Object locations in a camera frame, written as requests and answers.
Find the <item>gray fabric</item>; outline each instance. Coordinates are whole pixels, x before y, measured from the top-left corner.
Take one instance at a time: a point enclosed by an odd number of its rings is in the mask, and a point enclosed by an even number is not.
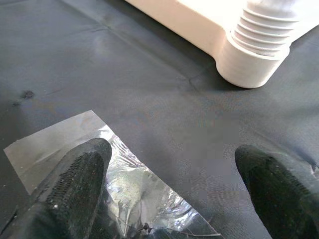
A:
[[[236,169],[257,143],[318,160],[319,28],[263,87],[122,0],[0,2],[0,148],[93,110],[227,239],[269,239]],[[32,90],[32,99],[20,99]],[[0,225],[27,193],[0,153]]]

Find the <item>white plastic base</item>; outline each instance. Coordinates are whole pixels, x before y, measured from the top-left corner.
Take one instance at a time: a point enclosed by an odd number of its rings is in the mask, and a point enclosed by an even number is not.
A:
[[[211,55],[223,78],[243,88],[264,85],[288,56],[291,42],[319,25],[316,2],[295,24],[297,3],[304,0],[126,1]],[[241,21],[248,35],[240,31]]]

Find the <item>white plastic leg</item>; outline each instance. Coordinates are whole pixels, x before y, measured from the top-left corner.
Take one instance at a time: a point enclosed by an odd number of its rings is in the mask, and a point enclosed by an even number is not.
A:
[[[264,85],[291,42],[319,24],[317,0],[126,1],[210,54],[223,78],[243,88]]]

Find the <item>clear plastic sheet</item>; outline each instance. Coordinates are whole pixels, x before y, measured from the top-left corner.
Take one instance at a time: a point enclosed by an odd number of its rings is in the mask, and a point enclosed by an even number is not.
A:
[[[111,238],[223,238],[92,111],[18,140],[4,151],[31,194],[67,151],[97,137],[113,150],[98,212]],[[152,229],[144,230],[145,223]]]

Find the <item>crinkled plastic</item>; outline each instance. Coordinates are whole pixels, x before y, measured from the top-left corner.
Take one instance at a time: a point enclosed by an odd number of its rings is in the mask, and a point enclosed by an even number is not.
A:
[[[4,151],[27,191],[70,149],[104,138],[112,146],[98,217],[111,238],[223,238],[180,195],[151,172],[92,111],[18,140]]]

